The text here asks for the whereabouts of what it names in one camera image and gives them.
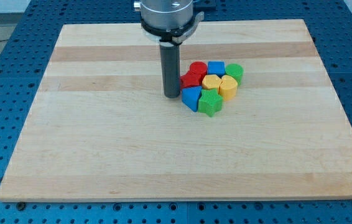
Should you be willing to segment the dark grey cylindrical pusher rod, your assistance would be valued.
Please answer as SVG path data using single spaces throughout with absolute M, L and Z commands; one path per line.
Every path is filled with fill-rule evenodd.
M 160 60 L 164 95 L 176 98 L 180 95 L 180 48 L 178 45 L 160 45 Z

